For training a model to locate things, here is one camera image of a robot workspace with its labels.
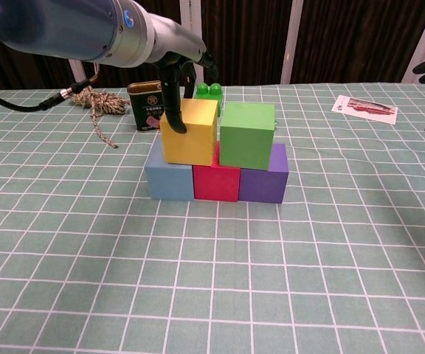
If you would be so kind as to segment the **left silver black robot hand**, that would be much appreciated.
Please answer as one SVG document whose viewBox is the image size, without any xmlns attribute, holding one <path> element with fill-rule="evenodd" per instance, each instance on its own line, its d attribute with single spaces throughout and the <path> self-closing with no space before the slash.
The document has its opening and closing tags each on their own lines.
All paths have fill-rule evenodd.
<svg viewBox="0 0 425 354">
<path fill-rule="evenodd" d="M 153 13 L 149 16 L 155 39 L 148 62 L 158 70 L 169 126 L 177 133 L 186 133 L 187 128 L 181 113 L 180 71 L 185 66 L 198 64 L 217 80 L 218 67 L 200 37 L 169 18 Z"/>
</svg>

